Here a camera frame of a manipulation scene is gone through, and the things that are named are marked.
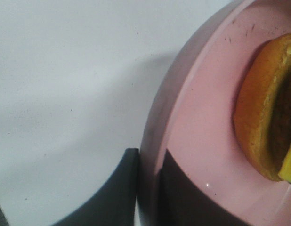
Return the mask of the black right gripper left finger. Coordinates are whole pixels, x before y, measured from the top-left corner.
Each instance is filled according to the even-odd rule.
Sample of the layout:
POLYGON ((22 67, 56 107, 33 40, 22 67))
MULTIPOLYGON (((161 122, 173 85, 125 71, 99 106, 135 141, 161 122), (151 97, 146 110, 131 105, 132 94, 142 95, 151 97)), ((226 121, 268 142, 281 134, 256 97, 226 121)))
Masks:
POLYGON ((133 226, 139 151, 128 148, 104 185, 56 226, 133 226))

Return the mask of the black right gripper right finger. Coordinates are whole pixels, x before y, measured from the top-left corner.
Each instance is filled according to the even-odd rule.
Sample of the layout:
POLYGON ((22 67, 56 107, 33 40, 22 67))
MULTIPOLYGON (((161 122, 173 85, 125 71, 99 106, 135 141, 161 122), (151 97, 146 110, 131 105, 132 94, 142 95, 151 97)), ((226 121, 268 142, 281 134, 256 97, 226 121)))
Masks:
POLYGON ((159 226, 243 226, 244 222, 220 207, 185 175, 167 150, 160 171, 159 226))

